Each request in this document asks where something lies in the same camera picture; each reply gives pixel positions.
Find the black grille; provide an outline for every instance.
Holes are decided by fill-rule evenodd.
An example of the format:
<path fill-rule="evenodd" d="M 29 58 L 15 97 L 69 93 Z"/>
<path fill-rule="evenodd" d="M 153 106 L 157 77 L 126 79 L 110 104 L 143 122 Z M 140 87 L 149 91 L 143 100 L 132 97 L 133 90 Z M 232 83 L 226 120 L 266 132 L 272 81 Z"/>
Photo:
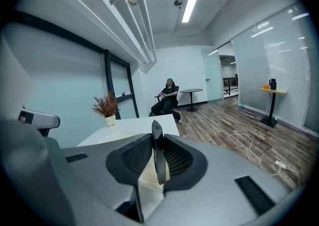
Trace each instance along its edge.
<path fill-rule="evenodd" d="M 76 155 L 65 157 L 65 159 L 66 159 L 66 161 L 68 163 L 71 163 L 71 162 L 74 162 L 74 161 L 77 161 L 77 160 L 85 159 L 87 157 L 88 156 L 85 153 L 80 153 L 80 154 L 76 154 Z"/>
<path fill-rule="evenodd" d="M 122 164 L 132 172 L 141 175 L 152 155 L 151 137 L 121 155 Z"/>
<path fill-rule="evenodd" d="M 166 142 L 164 157 L 167 161 L 171 178 L 184 173 L 193 162 L 190 152 L 173 142 Z"/>
<path fill-rule="evenodd" d="M 235 182 L 259 215 L 275 205 L 249 176 L 237 178 Z"/>

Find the electrical cord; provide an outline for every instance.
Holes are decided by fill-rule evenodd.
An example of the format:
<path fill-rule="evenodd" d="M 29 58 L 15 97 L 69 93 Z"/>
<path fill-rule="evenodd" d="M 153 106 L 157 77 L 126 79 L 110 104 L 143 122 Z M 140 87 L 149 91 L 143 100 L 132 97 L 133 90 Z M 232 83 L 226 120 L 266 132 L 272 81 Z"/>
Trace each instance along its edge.
<path fill-rule="evenodd" d="M 239 146 L 240 148 L 244 149 L 244 150 L 246 151 L 246 155 L 247 155 L 248 160 L 250 160 L 250 159 L 249 159 L 249 156 L 248 156 L 247 149 L 244 148 L 244 147 L 242 147 L 242 146 L 240 146 L 240 145 L 238 145 L 238 144 L 235 144 L 235 142 L 230 138 L 230 136 L 247 136 L 247 135 L 246 135 L 246 134 L 232 134 L 232 135 L 229 135 L 229 136 L 228 136 L 228 139 L 229 139 L 230 141 L 232 141 L 234 145 Z M 249 136 L 247 136 L 247 137 L 248 137 L 248 138 L 250 139 L 250 141 L 251 141 L 251 144 L 250 144 L 249 149 L 248 149 L 249 152 L 250 152 L 255 158 L 258 159 L 259 167 L 260 167 L 262 170 L 264 170 L 263 167 L 260 165 L 260 159 L 250 150 L 251 146 L 253 145 L 253 140 L 252 140 Z M 277 175 L 279 175 L 280 170 L 281 170 L 281 167 L 279 167 L 279 170 L 278 170 L 277 173 L 275 173 L 275 174 L 273 174 L 273 175 L 270 174 L 270 175 L 271 175 L 271 176 L 277 176 Z M 297 176 L 297 178 L 298 178 L 298 184 L 299 184 L 299 187 L 300 187 L 300 180 L 299 180 L 298 174 L 297 174 L 295 171 L 291 170 L 291 169 L 286 168 L 286 170 L 289 170 L 289 171 L 291 171 L 291 172 L 293 172 L 293 173 L 296 174 L 296 176 Z"/>

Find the black clothing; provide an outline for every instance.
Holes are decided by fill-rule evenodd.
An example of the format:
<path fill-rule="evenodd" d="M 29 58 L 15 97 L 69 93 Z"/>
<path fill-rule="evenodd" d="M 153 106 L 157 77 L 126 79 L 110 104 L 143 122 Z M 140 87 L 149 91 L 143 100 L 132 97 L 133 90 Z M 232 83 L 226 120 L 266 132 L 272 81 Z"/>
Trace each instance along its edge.
<path fill-rule="evenodd" d="M 164 115 L 164 114 L 172 114 L 174 119 L 179 120 L 180 119 L 180 114 L 178 112 L 175 112 L 172 110 L 172 108 L 175 107 L 175 102 L 172 99 L 168 99 L 170 97 L 166 97 L 165 99 L 162 99 L 160 102 L 155 104 L 152 107 L 152 112 L 156 115 Z"/>
<path fill-rule="evenodd" d="M 174 92 L 178 91 L 177 87 L 171 87 L 171 88 L 165 88 L 162 90 L 162 93 L 164 94 L 172 94 Z M 163 99 L 169 99 L 172 101 L 175 101 L 176 96 L 168 96 L 168 97 L 164 97 Z"/>

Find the wooden floor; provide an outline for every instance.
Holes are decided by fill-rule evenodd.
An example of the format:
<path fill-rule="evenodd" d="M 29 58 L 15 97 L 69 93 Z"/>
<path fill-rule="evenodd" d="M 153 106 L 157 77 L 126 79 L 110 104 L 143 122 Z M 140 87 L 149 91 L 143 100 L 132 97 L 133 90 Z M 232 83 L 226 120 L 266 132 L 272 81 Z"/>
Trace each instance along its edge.
<path fill-rule="evenodd" d="M 182 124 L 177 123 L 181 136 L 234 150 L 246 158 L 245 150 L 228 139 L 230 134 L 246 134 L 253 140 L 251 151 L 261 159 L 265 171 L 275 174 L 278 167 L 274 162 L 282 161 L 287 168 L 299 174 L 301 185 L 307 182 L 316 161 L 316 138 L 286 123 L 278 122 L 275 128 L 260 123 L 259 120 L 264 115 L 241 109 L 238 106 L 238 96 L 196 107 L 199 110 L 193 113 L 187 112 L 187 107 L 175 109 L 183 119 Z M 246 149 L 251 143 L 245 136 L 231 138 Z M 258 160 L 249 152 L 248 156 L 253 163 L 258 164 Z M 279 177 L 291 190 L 298 187 L 298 179 L 290 171 L 281 170 L 274 177 Z"/>

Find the ceiling light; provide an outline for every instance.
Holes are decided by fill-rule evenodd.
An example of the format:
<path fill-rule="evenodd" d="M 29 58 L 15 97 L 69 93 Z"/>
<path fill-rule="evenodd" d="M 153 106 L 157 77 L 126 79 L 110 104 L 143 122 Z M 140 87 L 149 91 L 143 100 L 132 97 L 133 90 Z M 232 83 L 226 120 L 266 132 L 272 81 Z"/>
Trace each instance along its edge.
<path fill-rule="evenodd" d="M 259 35 L 259 34 L 261 34 L 261 33 L 264 33 L 264 32 L 267 32 L 267 31 L 269 31 L 269 30 L 271 30 L 271 29 L 274 29 L 274 27 L 271 26 L 271 27 L 269 27 L 269 28 L 267 28 L 267 29 L 265 29 L 265 30 L 262 30 L 262 31 L 260 31 L 260 32 L 258 32 L 258 33 L 256 33 L 256 34 L 252 35 L 251 37 L 254 38 L 254 37 L 256 37 L 257 35 Z"/>
<path fill-rule="evenodd" d="M 212 55 L 212 54 L 214 54 L 216 52 L 217 52 L 217 50 L 214 50 L 212 53 L 209 53 L 208 55 L 210 56 L 210 55 Z"/>
<path fill-rule="evenodd" d="M 283 51 L 278 51 L 278 53 L 280 52 L 286 52 L 286 51 L 290 51 L 291 49 L 287 49 L 287 50 L 283 50 Z"/>
<path fill-rule="evenodd" d="M 304 14 L 293 17 L 293 20 L 296 20 L 296 19 L 304 17 L 304 16 L 309 16 L 309 15 L 310 15 L 309 13 L 304 13 Z"/>
<path fill-rule="evenodd" d="M 196 3 L 196 0 L 187 0 L 184 16 L 181 21 L 182 23 L 187 23 L 189 21 L 189 18 L 194 9 L 195 3 Z"/>

